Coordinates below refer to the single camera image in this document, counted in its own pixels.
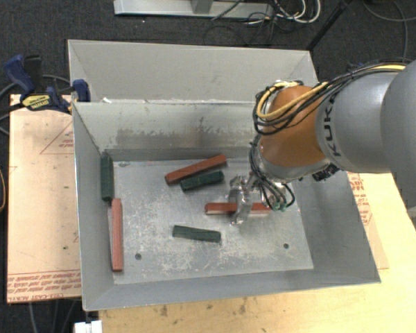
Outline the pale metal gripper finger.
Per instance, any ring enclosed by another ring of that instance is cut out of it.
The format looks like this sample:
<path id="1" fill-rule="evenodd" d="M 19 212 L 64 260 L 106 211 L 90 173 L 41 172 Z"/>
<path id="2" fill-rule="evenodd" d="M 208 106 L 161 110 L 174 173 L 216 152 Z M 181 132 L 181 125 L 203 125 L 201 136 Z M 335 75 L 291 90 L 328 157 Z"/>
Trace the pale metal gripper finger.
<path id="1" fill-rule="evenodd" d="M 235 206 L 235 210 L 233 212 L 233 218 L 239 218 L 240 212 L 242 209 L 242 192 L 241 191 L 231 191 L 228 195 L 228 203 L 233 204 Z"/>
<path id="2" fill-rule="evenodd" d="M 231 217 L 231 224 L 242 224 L 248 218 L 251 209 L 252 203 L 245 203 L 243 201 L 236 203 L 236 210 Z"/>

